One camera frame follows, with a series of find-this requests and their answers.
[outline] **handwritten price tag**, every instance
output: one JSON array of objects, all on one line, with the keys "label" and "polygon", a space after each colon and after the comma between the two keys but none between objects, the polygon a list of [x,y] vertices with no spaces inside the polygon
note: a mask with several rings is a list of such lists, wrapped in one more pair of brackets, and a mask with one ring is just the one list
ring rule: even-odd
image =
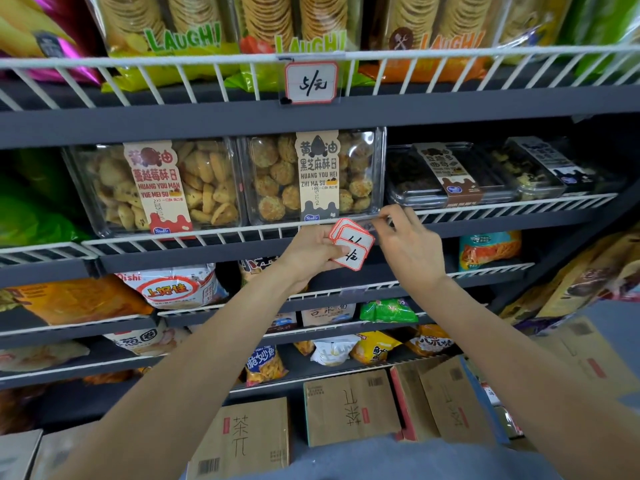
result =
[{"label": "handwritten price tag", "polygon": [[335,99],[338,65],[335,62],[292,62],[285,67],[287,98],[292,104],[321,104]]}]

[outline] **brown circle logo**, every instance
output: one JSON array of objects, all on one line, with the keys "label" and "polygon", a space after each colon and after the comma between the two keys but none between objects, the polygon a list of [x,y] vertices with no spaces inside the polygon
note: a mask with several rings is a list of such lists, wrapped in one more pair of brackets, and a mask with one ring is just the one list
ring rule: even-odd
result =
[{"label": "brown circle logo", "polygon": [[413,47],[413,32],[407,27],[396,29],[389,37],[390,50],[410,50]]}]

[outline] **person's left hand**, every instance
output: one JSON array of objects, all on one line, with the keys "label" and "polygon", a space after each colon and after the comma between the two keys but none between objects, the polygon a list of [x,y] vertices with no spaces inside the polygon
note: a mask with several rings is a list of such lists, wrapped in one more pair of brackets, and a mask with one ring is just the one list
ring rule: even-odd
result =
[{"label": "person's left hand", "polygon": [[282,256],[270,267],[276,267],[292,280],[290,294],[300,293],[316,274],[340,265],[332,258],[346,256],[347,246],[335,246],[329,239],[333,226],[302,226]]}]

